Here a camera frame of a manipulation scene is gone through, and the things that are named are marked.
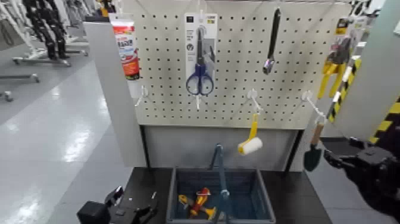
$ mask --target product label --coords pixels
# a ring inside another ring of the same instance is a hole
[[[197,59],[198,37],[197,29],[203,30],[203,56],[207,72],[212,80],[215,80],[215,53],[217,52],[217,25],[218,15],[206,13],[202,16],[198,13],[185,14],[185,44],[186,44],[186,78],[189,78],[195,71]]]
[[[134,26],[113,26],[127,80],[139,79],[138,45]]]

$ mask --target hazard stripe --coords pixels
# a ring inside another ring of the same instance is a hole
[[[336,94],[339,94],[339,98],[337,99],[336,102],[333,102],[333,104],[330,107],[330,110],[328,112],[328,115],[327,115],[327,118],[331,123],[333,123],[335,121],[335,117],[338,114],[338,112],[340,110],[340,106],[342,105],[344,99],[347,96],[350,86],[353,84],[355,75],[356,75],[358,69],[360,68],[360,65],[361,65],[361,59],[356,59],[354,61],[354,65],[351,67],[351,69],[350,70],[346,69],[346,71],[350,72],[350,74],[343,75],[343,81],[340,84],[340,87],[336,93]]]
[[[400,120],[400,97],[398,97],[396,102],[390,107],[384,121],[379,124],[375,134],[371,136],[370,142],[372,144],[379,144],[379,140],[385,137],[386,131],[398,120]]]

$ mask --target pegboard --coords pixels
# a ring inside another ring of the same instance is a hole
[[[350,6],[342,2],[282,2],[275,49],[276,63],[268,76],[267,58],[277,2],[207,1],[205,13],[217,13],[218,42],[215,89],[196,99],[185,88],[184,13],[197,1],[125,1],[124,12],[135,17],[140,82],[149,91],[136,108],[142,125],[249,127],[252,88],[264,111],[258,126],[305,129],[312,113],[300,97],[316,92],[321,69],[333,41],[338,19]]]

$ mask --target table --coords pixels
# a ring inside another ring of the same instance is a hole
[[[277,224],[332,224],[318,195],[304,172],[261,171],[264,178]],[[149,224],[165,223],[168,192],[172,169],[135,168],[125,187],[120,207],[124,216],[116,216],[111,210],[112,222],[130,224],[137,207],[145,207],[154,191],[160,207]]]

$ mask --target blue scissors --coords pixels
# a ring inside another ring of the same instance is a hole
[[[187,79],[186,89],[193,95],[208,95],[214,89],[212,77],[207,73],[203,56],[203,38],[201,29],[197,29],[197,62],[195,72]]]

